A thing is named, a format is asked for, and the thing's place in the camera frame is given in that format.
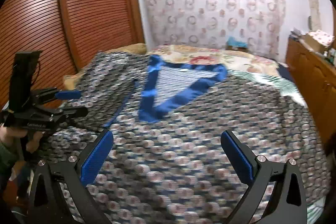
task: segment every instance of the black mount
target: black mount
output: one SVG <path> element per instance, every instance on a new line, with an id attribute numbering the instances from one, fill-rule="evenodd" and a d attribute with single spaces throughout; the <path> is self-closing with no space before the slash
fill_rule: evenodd
<path id="1" fill-rule="evenodd" d="M 43 104 L 56 100 L 57 88 L 31 90 L 32 78 L 38 58 L 42 51 L 17 52 L 14 58 L 9 87 L 9 106 L 0 113 L 0 123 L 5 127 L 28 129 L 26 137 L 21 138 L 21 148 L 25 160 L 32 155 L 26 151 L 26 144 L 36 131 L 44 131 L 44 137 L 56 131 L 60 123 L 73 118 L 85 117 L 86 107 L 68 107 L 63 109 L 46 108 Z"/>
<path id="2" fill-rule="evenodd" d="M 78 223 L 73 219 L 64 199 L 60 182 L 67 184 L 70 195 L 86 224 L 111 223 L 80 180 L 86 160 L 107 133 L 107 129 L 101 132 L 79 156 L 72 155 L 67 161 L 56 164 L 48 164 L 44 160 L 39 162 L 29 196 L 28 224 Z"/>
<path id="3" fill-rule="evenodd" d="M 242 154 L 250 162 L 254 180 L 248 184 L 249 188 L 237 204 L 236 208 L 225 221 L 226 224 L 248 224 L 263 198 L 269 182 L 275 181 L 275 186 L 262 218 L 258 224 L 306 224 L 307 205 L 305 189 L 301 172 L 294 159 L 287 162 L 268 161 L 264 156 L 255 154 L 248 146 L 243 145 L 231 131 L 222 134 L 221 144 L 225 146 L 228 139 L 237 145 Z M 226 156 L 233 168 L 238 170 L 240 166 L 234 164 L 234 155 L 226 152 Z"/>

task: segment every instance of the metal screw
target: metal screw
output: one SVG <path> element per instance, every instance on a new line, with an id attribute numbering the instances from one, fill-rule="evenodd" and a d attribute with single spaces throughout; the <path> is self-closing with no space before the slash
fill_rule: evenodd
<path id="1" fill-rule="evenodd" d="M 39 166 L 43 166 L 43 165 L 45 165 L 45 160 L 40 160 L 39 161 Z"/>
<path id="2" fill-rule="evenodd" d="M 289 163 L 290 163 L 291 165 L 296 165 L 296 160 L 294 160 L 294 159 L 290 159 L 290 160 L 289 160 Z"/>
<path id="3" fill-rule="evenodd" d="M 77 160 L 77 156 L 75 156 L 75 155 L 72 155 L 72 156 L 69 157 L 70 162 L 75 162 L 76 160 Z"/>
<path id="4" fill-rule="evenodd" d="M 260 162 L 264 162 L 264 161 L 266 161 L 266 158 L 263 155 L 259 155 L 257 157 L 257 160 L 259 160 Z"/>

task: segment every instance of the folded cloth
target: folded cloth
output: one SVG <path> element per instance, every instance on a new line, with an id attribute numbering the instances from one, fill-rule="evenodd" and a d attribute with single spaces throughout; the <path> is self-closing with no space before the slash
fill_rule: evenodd
<path id="1" fill-rule="evenodd" d="M 231 47 L 248 48 L 247 43 L 238 41 L 234 37 L 229 37 L 226 44 Z"/>

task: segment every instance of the wooden wardrobe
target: wooden wardrobe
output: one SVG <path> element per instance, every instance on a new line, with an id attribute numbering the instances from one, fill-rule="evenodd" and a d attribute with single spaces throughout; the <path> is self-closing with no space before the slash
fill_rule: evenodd
<path id="1" fill-rule="evenodd" d="M 137 0 L 5 0 L 0 8 L 0 107 L 16 52 L 43 50 L 34 89 L 62 88 L 98 51 L 144 42 Z"/>

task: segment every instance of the blue gripper pad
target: blue gripper pad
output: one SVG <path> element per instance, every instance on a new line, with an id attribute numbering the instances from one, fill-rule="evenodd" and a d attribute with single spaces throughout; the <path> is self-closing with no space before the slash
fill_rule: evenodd
<path id="1" fill-rule="evenodd" d="M 82 165 L 80 180 L 84 187 L 92 184 L 113 146 L 113 134 L 107 131 Z"/>
<path id="2" fill-rule="evenodd" d="M 253 182 L 253 167 L 241 149 L 226 131 L 222 133 L 220 142 L 241 183 L 251 185 Z"/>
<path id="3" fill-rule="evenodd" d="M 79 99 L 82 94 L 78 90 L 62 90 L 55 94 L 55 98 L 59 100 Z"/>

